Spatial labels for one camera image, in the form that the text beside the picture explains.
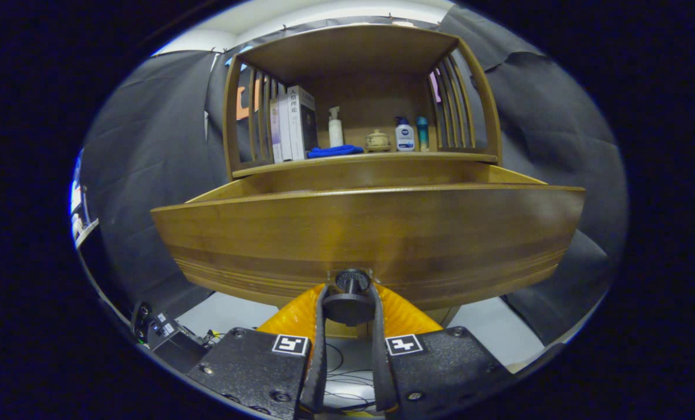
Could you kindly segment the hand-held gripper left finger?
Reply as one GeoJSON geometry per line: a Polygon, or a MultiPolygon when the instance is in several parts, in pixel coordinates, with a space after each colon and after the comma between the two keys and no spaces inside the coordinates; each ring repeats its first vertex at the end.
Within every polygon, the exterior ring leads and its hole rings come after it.
{"type": "Polygon", "coordinates": [[[228,330],[187,377],[257,417],[312,419],[326,387],[325,284],[308,289],[256,329],[228,330]]]}

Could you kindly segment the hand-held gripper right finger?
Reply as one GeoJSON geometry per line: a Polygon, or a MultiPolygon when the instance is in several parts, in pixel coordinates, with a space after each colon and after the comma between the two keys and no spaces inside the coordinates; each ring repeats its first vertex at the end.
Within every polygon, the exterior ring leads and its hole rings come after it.
{"type": "Polygon", "coordinates": [[[442,328],[379,284],[371,297],[375,404],[385,417],[456,415],[513,384],[512,372],[467,328],[442,328]]]}

